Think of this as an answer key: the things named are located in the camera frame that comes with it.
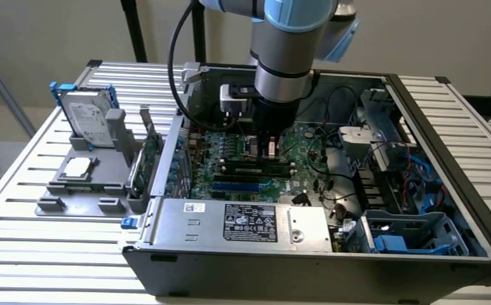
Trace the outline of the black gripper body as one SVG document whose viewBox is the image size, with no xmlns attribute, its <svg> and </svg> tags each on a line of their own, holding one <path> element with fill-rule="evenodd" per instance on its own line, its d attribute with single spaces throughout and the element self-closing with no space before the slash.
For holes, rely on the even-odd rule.
<svg viewBox="0 0 491 305">
<path fill-rule="evenodd" d="M 296 119 L 300 100 L 272 102 L 264 98 L 256 101 L 256 126 L 260 131 L 281 133 Z"/>
</svg>

